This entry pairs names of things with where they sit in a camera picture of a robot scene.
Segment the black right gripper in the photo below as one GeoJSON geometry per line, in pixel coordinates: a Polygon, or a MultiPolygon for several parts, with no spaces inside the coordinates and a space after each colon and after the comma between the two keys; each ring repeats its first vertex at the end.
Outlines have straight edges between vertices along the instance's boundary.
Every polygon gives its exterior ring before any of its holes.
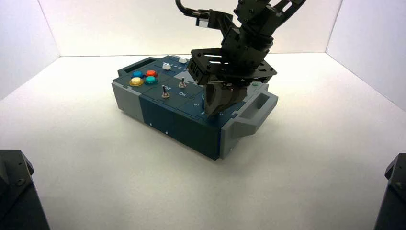
{"type": "Polygon", "coordinates": [[[231,28],[221,48],[191,51],[187,70],[198,85],[205,85],[204,110],[207,116],[216,115],[244,100],[251,82],[267,83],[277,74],[264,60],[267,50],[256,50],[247,42],[245,32],[231,28]]]}

